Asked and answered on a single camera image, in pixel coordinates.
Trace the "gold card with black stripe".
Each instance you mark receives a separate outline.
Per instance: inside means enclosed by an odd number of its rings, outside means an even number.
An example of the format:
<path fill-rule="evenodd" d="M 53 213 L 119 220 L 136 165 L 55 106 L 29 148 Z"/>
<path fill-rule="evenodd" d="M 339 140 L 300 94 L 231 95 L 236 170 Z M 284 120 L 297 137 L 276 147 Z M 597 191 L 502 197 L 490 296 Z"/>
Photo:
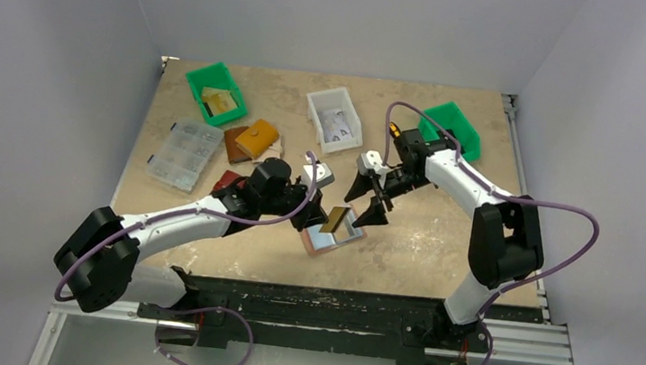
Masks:
<path fill-rule="evenodd" d="M 205 108 L 207 114 L 209 115 L 209 117 L 213 117 L 213 116 L 217 115 L 216 107 L 214 105 L 211 105 L 209 103 L 204 102 L 204 108 Z"/>

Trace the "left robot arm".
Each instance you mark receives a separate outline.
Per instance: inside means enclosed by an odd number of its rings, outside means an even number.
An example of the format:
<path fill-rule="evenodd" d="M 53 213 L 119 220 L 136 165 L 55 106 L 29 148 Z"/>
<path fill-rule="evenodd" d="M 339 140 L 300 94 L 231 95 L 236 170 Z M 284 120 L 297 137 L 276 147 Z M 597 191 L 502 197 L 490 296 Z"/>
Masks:
<path fill-rule="evenodd" d="M 326 223 L 322 189 L 334 174 L 318 160 L 303 170 L 293 178 L 285 161 L 271 158 L 187 205 L 145 214 L 93 210 L 53 257 L 61 275 L 54 299 L 94 313 L 122 299 L 138 280 L 138 264 L 154 254 L 254 226 L 287 221 L 301 232 Z"/>

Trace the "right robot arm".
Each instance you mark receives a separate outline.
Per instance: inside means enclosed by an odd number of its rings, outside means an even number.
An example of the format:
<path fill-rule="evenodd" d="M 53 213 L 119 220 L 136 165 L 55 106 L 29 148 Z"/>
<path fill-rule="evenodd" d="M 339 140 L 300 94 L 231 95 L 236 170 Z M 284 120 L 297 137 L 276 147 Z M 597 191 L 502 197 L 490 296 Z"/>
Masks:
<path fill-rule="evenodd" d="M 451 347 L 467 337 L 468 325 L 479 319 L 500 287 L 525 280 L 543 266 L 538 209 L 529 197 L 508 192 L 496 196 L 492 188 L 482 187 L 484 178 L 458 153 L 459 145 L 450 136 L 427 141 L 417 129 L 404 131 L 390 124 L 388 130 L 399 164 L 389 166 L 378 152 L 363 152 L 344 199 L 349 203 L 371 195 L 356 227 L 387 224 L 394 198 L 430 185 L 442 189 L 469 216 L 469 274 L 432 322 L 435 341 Z"/>

